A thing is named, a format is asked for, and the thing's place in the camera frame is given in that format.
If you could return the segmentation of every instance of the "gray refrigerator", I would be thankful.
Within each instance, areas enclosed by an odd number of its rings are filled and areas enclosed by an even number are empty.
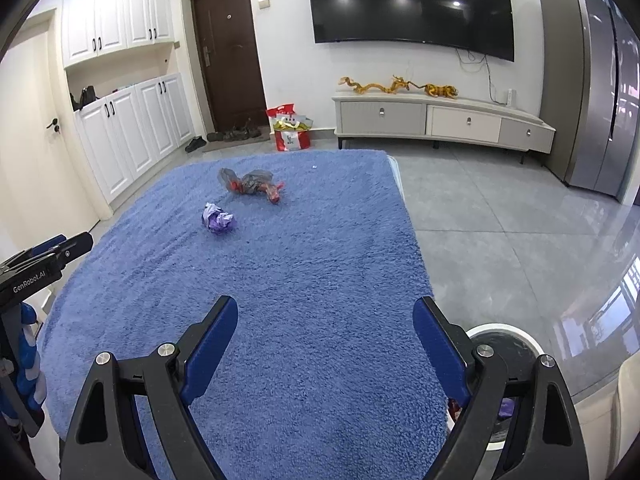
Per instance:
[[[603,0],[540,0],[545,165],[570,186],[617,195],[638,126],[638,38]]]

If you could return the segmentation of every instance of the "bed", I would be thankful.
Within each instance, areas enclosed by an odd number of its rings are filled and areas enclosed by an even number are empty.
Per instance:
[[[273,171],[286,184],[280,203],[229,194],[220,167]],[[236,229],[208,232],[205,202],[233,213]],[[151,187],[47,319],[40,347],[56,432],[65,438],[98,353],[132,358],[176,341],[222,294],[238,302],[238,327],[191,413],[229,480],[426,473],[446,437],[446,402],[412,307],[432,290],[392,166],[369,150],[192,164]],[[138,407],[156,471],[170,478]]]

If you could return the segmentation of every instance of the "dragon figurine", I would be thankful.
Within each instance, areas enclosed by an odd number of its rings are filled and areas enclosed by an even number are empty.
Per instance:
[[[378,90],[383,91],[385,94],[395,94],[399,89],[404,88],[405,90],[409,90],[409,85],[415,86],[418,90],[424,90],[424,93],[430,95],[431,97],[447,97],[449,99],[455,99],[458,96],[458,90],[454,86],[446,85],[446,86],[437,86],[431,83],[427,83],[422,86],[418,86],[413,81],[405,81],[404,78],[394,76],[394,80],[391,83],[389,88],[382,86],[379,83],[369,83],[366,86],[362,86],[360,83],[352,81],[349,77],[341,77],[340,81],[338,81],[340,85],[348,85],[353,88],[353,91],[356,94],[364,94],[367,90],[371,88],[377,88]]]

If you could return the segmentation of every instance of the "black tv screen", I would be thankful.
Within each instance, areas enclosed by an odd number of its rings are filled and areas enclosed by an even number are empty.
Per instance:
[[[513,61],[511,0],[311,0],[316,43],[415,41]]]

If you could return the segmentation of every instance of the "silver bolt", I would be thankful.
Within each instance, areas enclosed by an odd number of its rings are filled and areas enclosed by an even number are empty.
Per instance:
[[[554,366],[556,366],[556,360],[547,354],[542,354],[540,356],[540,362],[542,363],[543,366],[546,366],[547,368],[553,368]]]
[[[158,354],[162,357],[167,357],[168,355],[174,353],[174,350],[175,346],[173,346],[171,343],[164,343],[158,347]]]
[[[476,351],[482,357],[491,357],[494,354],[494,349],[489,345],[478,345]]]
[[[99,365],[105,365],[109,362],[109,359],[111,359],[111,355],[109,354],[109,352],[102,352],[98,354],[97,358],[95,358],[95,362],[97,362]]]

